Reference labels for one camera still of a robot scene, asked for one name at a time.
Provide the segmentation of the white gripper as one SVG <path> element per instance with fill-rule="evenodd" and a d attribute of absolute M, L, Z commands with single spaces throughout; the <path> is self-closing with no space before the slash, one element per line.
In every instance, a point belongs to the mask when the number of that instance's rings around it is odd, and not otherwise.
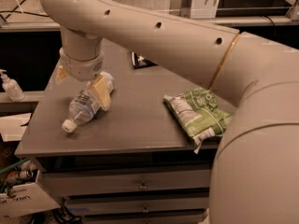
<path fill-rule="evenodd" d="M 78 81 L 90 81 L 93 79 L 89 84 L 89 90 L 101 108 L 107 111 L 111 106 L 112 75 L 100 74 L 104 53 L 100 52 L 97 57 L 89 61 L 79 61 L 71 58 L 64 53 L 63 49 L 60 49 L 59 53 L 59 62 L 61 65 L 56 72 L 56 84 L 62 84 L 68 76 Z"/>

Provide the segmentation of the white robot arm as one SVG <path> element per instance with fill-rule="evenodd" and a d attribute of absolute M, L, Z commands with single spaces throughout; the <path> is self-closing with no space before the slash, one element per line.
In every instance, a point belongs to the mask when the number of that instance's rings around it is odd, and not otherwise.
<path fill-rule="evenodd" d="M 60 60 L 80 81 L 108 39 L 236 108 L 214 160 L 211 224 L 299 224 L 299 50 L 112 0 L 40 0 L 61 25 Z"/>

